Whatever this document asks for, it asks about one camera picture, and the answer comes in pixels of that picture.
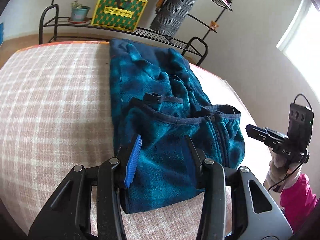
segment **white wall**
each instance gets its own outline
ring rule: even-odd
[[[52,0],[10,0],[2,15],[0,23],[4,22],[4,40],[38,33],[39,21],[43,10],[51,5]],[[55,0],[59,4],[60,16],[71,14],[70,3],[74,0]],[[91,7],[88,17],[92,17],[97,0],[79,0],[83,5]],[[140,20],[140,26],[149,27],[154,18],[155,5],[157,0],[148,0],[148,5]],[[54,16],[55,9],[48,12],[46,19]],[[113,35],[111,32],[82,29],[82,28],[59,28],[61,32],[81,32]],[[44,32],[53,32],[52,28],[44,28]]]
[[[69,4],[73,0],[56,1],[60,5],[60,15],[69,15]],[[90,17],[96,0],[79,1],[92,7]],[[315,112],[315,121],[309,147],[311,158],[303,171],[320,196],[320,104],[300,72],[276,48],[300,1],[234,0],[233,12],[225,12],[219,20],[218,33],[210,33],[206,39],[210,51],[202,67],[229,82],[259,126],[285,133],[289,106],[295,95],[302,92],[308,97]],[[149,27],[156,2],[149,0],[140,26]],[[11,0],[0,17],[0,22],[5,23],[4,38],[37,33],[41,13],[50,3],[51,0]],[[198,0],[191,14],[209,23],[220,11],[221,8],[210,0]],[[205,27],[187,18],[176,37],[188,40],[193,36],[202,37],[205,32]]]
[[[311,157],[302,171],[320,196],[320,104],[301,73],[276,48],[300,1],[234,0],[233,12],[222,16],[218,33],[210,33],[206,40],[210,52],[201,66],[229,82],[257,125],[283,133],[288,129],[290,103],[298,93],[307,96],[315,120]],[[217,15],[215,12],[216,8],[205,0],[199,0],[192,8],[192,14],[207,22]],[[301,99],[297,102],[306,104]]]

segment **pink checkered bedsheet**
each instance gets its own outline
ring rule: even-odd
[[[241,111],[243,164],[263,182],[271,157],[265,146],[246,136],[245,126],[254,124],[249,112],[224,80],[194,65],[190,68],[211,103]],[[67,42],[13,54],[0,70],[0,146],[0,198],[28,233],[74,165],[97,166],[113,156],[109,45]],[[203,194],[149,212],[123,213],[127,238],[195,239],[202,202]]]

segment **potted plant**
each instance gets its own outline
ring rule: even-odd
[[[83,6],[81,3],[78,3],[78,0],[75,0],[73,3],[71,3],[71,8],[72,8],[72,11],[71,11],[70,21],[72,22],[85,21],[88,11],[90,10],[90,7]]]

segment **pink sleeve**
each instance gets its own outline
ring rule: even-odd
[[[284,207],[285,216],[293,232],[300,229],[317,202],[306,174],[301,174],[292,187],[282,191],[280,205]]]

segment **window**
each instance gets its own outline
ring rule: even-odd
[[[314,91],[320,92],[320,12],[310,0],[302,0],[280,49],[298,68]]]

